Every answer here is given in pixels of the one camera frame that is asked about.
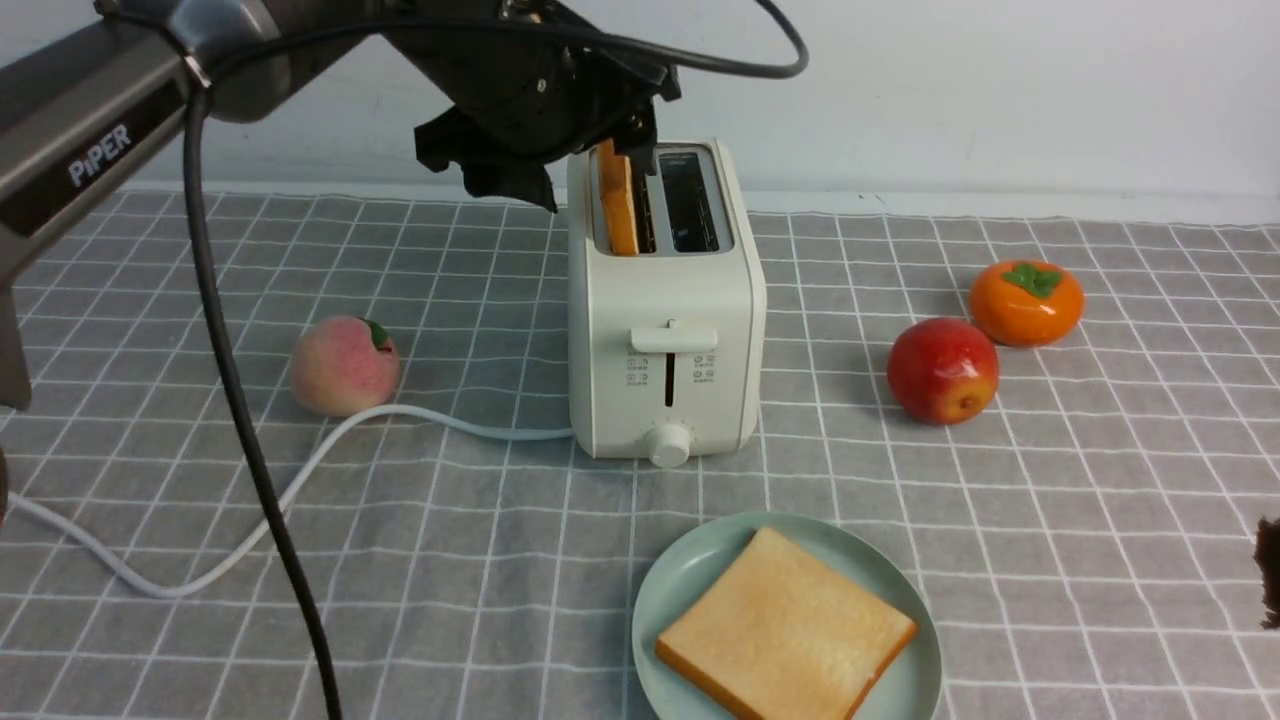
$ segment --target peach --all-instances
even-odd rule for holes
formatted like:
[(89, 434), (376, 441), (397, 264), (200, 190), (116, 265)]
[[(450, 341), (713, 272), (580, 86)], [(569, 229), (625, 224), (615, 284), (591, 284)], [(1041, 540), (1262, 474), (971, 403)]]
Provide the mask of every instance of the peach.
[(399, 352), (381, 325), (338, 315), (307, 329), (289, 364), (293, 397), (307, 410), (346, 418), (384, 405), (399, 386)]

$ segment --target persimmon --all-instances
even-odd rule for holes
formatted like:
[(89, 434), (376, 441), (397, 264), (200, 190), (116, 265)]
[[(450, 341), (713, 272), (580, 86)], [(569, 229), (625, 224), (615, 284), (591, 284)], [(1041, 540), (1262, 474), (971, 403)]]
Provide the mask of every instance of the persimmon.
[(1011, 347), (1057, 342), (1084, 315), (1084, 288), (1071, 273), (1043, 260), (988, 266), (969, 290), (973, 324)]

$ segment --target toaster lever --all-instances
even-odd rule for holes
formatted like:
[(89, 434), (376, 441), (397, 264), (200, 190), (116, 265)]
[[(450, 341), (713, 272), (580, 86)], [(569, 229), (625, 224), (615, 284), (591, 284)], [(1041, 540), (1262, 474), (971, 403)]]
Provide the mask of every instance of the toaster lever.
[(710, 352), (717, 340), (716, 328), (684, 328), (675, 320), (666, 328), (631, 328), (631, 347), (636, 352)]

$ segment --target light green plate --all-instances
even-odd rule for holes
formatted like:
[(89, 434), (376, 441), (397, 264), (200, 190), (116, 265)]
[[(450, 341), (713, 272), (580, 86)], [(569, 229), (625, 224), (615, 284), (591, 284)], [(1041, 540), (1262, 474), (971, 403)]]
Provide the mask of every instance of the light green plate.
[(631, 623), (640, 685), (662, 720), (732, 720), (708, 696), (654, 655), (658, 634), (728, 568), (760, 527), (769, 525), (884, 602), (919, 629), (867, 696), (855, 720), (929, 720), (942, 694), (942, 651), (933, 620), (906, 577), (874, 547), (812, 518), (744, 512), (700, 525), (677, 539), (640, 584)]

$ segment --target white toaster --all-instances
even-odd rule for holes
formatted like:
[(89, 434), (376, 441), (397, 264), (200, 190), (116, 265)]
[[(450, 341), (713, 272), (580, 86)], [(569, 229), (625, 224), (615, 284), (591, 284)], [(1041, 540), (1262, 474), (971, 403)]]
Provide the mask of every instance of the white toaster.
[(598, 154), (568, 163), (570, 421), (596, 459), (733, 452), (759, 419), (767, 296), (723, 145), (662, 142), (632, 174), (639, 255), (614, 255)]

